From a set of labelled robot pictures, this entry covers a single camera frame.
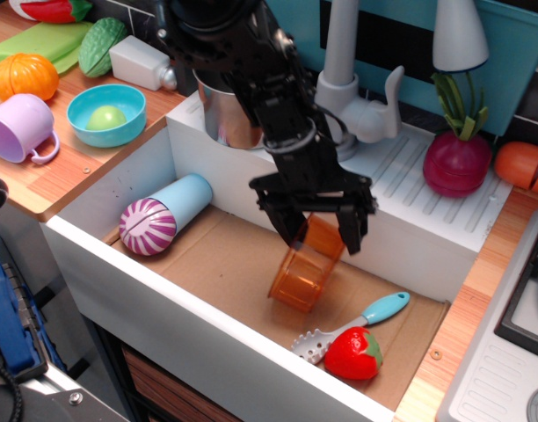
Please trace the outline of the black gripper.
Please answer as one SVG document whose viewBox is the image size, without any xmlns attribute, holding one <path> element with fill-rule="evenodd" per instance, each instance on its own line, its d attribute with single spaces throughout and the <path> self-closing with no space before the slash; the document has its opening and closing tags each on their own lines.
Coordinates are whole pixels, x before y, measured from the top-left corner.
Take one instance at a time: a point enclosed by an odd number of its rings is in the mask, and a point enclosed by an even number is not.
<svg viewBox="0 0 538 422">
<path fill-rule="evenodd" d="M 334 142 L 320 135 L 283 142 L 266 136 L 263 146 L 275 171 L 254 178 L 249 187 L 282 240 L 291 244 L 297 238 L 305 212 L 337 213 L 348 253 L 359 253 L 367 234 L 367 215 L 376 210 L 370 180 L 344 169 Z"/>
</svg>

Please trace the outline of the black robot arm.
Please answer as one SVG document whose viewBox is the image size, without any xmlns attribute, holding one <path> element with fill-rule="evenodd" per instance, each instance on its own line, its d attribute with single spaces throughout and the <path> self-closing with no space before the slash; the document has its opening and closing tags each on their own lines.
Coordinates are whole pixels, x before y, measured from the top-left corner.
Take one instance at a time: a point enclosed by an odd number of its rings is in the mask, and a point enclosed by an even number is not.
<svg viewBox="0 0 538 422">
<path fill-rule="evenodd" d="M 294 41 L 264 1 L 156 1 L 156 36 L 177 61 L 218 75 L 236 95 L 277 171 L 249 186 L 282 239 L 302 237 L 305 213 L 332 213 L 352 255 L 376 207 L 371 181 L 345 170 Z"/>
</svg>

